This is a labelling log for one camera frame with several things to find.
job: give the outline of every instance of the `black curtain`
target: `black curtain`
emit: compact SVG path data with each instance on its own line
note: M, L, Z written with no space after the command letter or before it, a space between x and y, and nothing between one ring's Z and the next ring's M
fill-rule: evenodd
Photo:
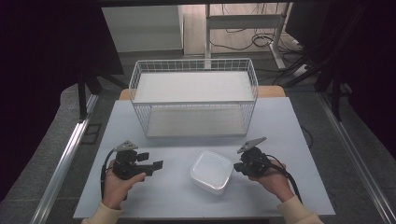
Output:
M3 200L52 123L62 91L81 71L123 71L98 5L0 4Z

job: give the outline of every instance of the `handheld controller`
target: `handheld controller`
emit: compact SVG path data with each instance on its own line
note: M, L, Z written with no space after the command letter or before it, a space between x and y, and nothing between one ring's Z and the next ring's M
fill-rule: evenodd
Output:
M133 144L130 141L125 141L119 146L113 148L107 154L105 163L102 166L102 173L100 177L102 199L105 190L107 162L113 152L117 152L117 155L113 163L113 167L110 167L109 169L112 168L114 175L123 180L130 179L133 176L139 175L141 173L146 173L147 176L152 176L154 171L161 170L163 168L163 161L155 161L154 163L152 163L152 165L137 165L137 161L148 160L149 153L145 152L137 154L135 149L138 149L137 145Z
M233 168L236 172L241 172L243 175L247 176L255 176L262 177L266 175L266 171L270 168L273 168L279 171L282 175L284 175L291 183L294 189L294 193L299 198L300 202L302 202L300 192L297 188L297 184L294 181L294 178L291 176L289 172L283 167L283 165L277 166L268 159L268 157L275 157L270 155L265 155L258 147L256 147L259 143L265 141L266 138L254 139L251 141L247 141L238 151L237 153L242 153L241 161L235 163Z

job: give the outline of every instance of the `plastic box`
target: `plastic box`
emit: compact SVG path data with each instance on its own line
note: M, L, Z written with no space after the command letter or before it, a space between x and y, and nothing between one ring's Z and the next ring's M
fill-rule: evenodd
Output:
M202 152L191 167L191 178L200 188L221 195L233 172L233 163L211 151Z
M138 61L129 93L146 137L245 136L257 100L250 59Z

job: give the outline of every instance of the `white plastic container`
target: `white plastic container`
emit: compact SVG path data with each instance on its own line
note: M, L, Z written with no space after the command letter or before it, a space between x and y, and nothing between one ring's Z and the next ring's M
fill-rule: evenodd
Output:
M202 152L190 170L194 183L215 195L224 192L232 172L233 163L211 151Z

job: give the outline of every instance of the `metal rail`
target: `metal rail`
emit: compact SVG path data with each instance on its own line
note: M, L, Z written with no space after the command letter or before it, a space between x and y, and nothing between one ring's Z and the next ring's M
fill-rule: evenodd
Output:
M96 105L97 99L97 95L91 95L90 99L88 100L87 118L85 118L81 123L78 123L76 125L76 128L73 131L66 148L64 149L64 154L62 155L55 169L55 172L53 173L52 178L47 185L46 191L44 192L40 203L35 210L32 220L30 221L31 224L45 223L47 221L50 210L55 202L59 190L61 189L64 179L67 175L67 171L69 170L70 164L72 163L73 158L76 154L78 144L90 121L91 114L94 106Z
M392 208L389 205L388 199L383 193L382 189L379 187L376 180L373 178L370 170L367 168L359 151L356 149L353 144L352 139L350 139L347 130L344 128L344 125L341 121L335 117L332 113L330 102L328 101L325 93L318 93L319 100L322 104L322 107L326 111L329 120L334 127L336 133L338 134L341 142L344 145L346 150L346 154L350 158L352 164L355 166L356 171L358 172L359 177L361 178L361 182L364 187L366 187L370 197L372 198L376 209L378 210L379 215L384 220L386 224L394 224L396 223L396 217L392 211Z

